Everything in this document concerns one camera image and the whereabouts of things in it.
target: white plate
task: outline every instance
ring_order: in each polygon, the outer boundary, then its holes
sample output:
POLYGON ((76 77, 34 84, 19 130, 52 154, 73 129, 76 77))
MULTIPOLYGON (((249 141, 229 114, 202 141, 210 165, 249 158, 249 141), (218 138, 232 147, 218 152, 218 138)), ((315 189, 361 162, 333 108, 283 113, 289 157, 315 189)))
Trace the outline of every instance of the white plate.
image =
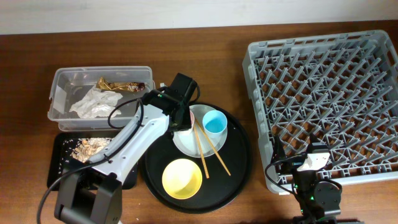
MULTIPOLYGON (((189 108, 195 115, 195 118, 198 120, 200 125, 204 115, 209 111, 215 110, 214 108, 207 105, 192 105, 189 108)), ((197 126, 197 131, 203 155, 205 157, 213 155, 214 152, 211 146, 209 145, 209 142, 206 140, 205 135, 202 133, 202 131, 198 126, 197 126)), ((221 134, 220 137, 216 139, 210 138, 210 141, 213 143, 217 151, 219 151, 224 146, 227 135, 228 135, 228 128, 225 129, 225 131, 221 134)), ((174 132, 173 142, 175 146, 185 155, 200 158, 200 152, 194 131, 192 131, 188 135, 179 135, 177 132, 174 132)))

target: white wall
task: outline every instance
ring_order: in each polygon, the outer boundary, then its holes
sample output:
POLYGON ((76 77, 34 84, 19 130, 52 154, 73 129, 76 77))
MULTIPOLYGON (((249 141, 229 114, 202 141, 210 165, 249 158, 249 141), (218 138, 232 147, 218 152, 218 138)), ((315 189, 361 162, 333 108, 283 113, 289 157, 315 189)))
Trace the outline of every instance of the white wall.
POLYGON ((383 19, 397 0, 0 0, 0 34, 383 19))

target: black tray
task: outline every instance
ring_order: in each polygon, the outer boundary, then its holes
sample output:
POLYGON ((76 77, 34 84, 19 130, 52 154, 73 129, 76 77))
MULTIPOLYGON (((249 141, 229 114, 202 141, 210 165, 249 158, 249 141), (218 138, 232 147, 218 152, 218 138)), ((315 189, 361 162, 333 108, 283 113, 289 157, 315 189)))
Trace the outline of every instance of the black tray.
MULTIPOLYGON (((74 159, 70 155, 72 149, 78 145, 78 140, 81 138, 114 138, 119 131, 85 131, 85 132, 69 132, 60 133, 55 137, 54 147, 51 156, 49 176, 47 178, 47 187, 60 177, 63 167, 70 160, 74 159)), ((137 164, 132 168, 130 174, 123 183, 123 189, 128 190, 135 186, 137 182, 137 164)))
POLYGON ((229 169, 231 177, 228 176, 217 157, 212 155, 205 158, 210 176, 206 179, 201 159, 180 152, 171 134, 158 138, 139 162, 142 177, 152 194, 164 205, 180 212, 205 213, 225 206, 240 193, 251 171, 251 146, 245 130, 239 121, 225 110, 213 105, 208 106, 223 112, 228 119, 228 136, 218 153, 229 169), (198 164, 203 175, 200 190, 186 200, 172 198, 162 185, 162 174, 166 166, 181 158, 190 159, 198 164))

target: blue cup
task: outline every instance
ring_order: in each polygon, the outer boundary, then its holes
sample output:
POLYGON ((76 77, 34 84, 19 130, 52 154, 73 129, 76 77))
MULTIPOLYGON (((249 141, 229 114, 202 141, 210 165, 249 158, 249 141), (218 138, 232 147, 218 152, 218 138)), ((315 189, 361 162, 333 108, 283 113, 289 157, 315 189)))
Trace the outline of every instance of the blue cup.
POLYGON ((202 125, 210 138, 220 137, 226 129, 228 121, 224 113, 218 110, 207 112, 202 120, 202 125))

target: black rectangular tray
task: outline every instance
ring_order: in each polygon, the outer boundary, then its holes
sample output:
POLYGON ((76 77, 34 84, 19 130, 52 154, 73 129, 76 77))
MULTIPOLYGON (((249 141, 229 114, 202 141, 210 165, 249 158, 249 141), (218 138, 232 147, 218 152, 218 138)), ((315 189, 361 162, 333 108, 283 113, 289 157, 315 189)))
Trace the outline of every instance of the black rectangular tray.
MULTIPOLYGON (((85 131, 60 133, 55 137, 51 156, 49 176, 47 178, 47 187, 61 176, 66 163, 74 159, 70 155, 72 150, 77 147, 78 140, 82 138, 114 138, 119 131, 85 131)), ((137 182, 137 164, 132 168, 126 180, 123 183, 123 190, 131 189, 137 182)))

